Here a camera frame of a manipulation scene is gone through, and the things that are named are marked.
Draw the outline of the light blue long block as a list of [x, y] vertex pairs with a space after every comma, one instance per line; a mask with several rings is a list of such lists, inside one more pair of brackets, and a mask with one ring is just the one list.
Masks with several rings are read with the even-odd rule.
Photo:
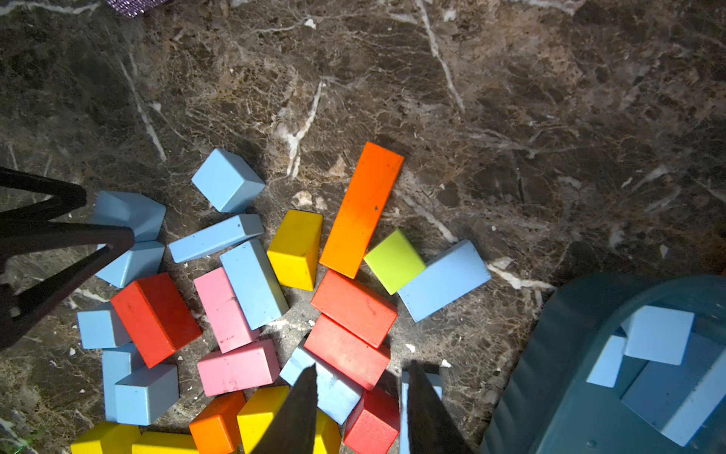
[[680, 365], [651, 361], [621, 401], [678, 446], [686, 446], [725, 397], [725, 346], [690, 336]]

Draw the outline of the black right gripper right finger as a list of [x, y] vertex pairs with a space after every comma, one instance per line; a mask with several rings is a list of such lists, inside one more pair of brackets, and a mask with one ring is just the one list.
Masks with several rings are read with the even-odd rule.
[[417, 361], [408, 367], [408, 440], [411, 453], [470, 453], [425, 370]]

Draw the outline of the light blue small cube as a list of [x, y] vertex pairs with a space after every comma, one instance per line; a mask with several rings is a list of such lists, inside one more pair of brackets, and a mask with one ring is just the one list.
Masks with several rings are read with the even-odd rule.
[[158, 274], [166, 246], [158, 241], [135, 244], [121, 257], [96, 274], [96, 277], [124, 289], [135, 280]]

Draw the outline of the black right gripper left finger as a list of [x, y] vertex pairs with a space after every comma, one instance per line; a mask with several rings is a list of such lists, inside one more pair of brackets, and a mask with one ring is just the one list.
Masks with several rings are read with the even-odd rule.
[[251, 453], [312, 453], [317, 411], [317, 370], [310, 366], [301, 372], [278, 414]]

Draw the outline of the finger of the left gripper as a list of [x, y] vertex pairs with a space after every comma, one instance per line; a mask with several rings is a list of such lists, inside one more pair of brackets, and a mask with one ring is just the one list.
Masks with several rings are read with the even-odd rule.
[[56, 222], [55, 219], [87, 204], [80, 185], [19, 170], [2, 168], [1, 185], [47, 195], [47, 199], [1, 213], [1, 270], [17, 255], [63, 248], [102, 247], [42, 282], [17, 293], [1, 285], [1, 347], [20, 341], [43, 317], [90, 277], [124, 255], [135, 245], [132, 228], [88, 223]]

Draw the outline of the light blue cube top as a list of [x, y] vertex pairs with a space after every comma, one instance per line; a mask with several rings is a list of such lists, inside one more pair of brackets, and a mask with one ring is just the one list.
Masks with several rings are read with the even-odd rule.
[[627, 335], [624, 355], [681, 365], [694, 319], [692, 312], [643, 306], [621, 324]]

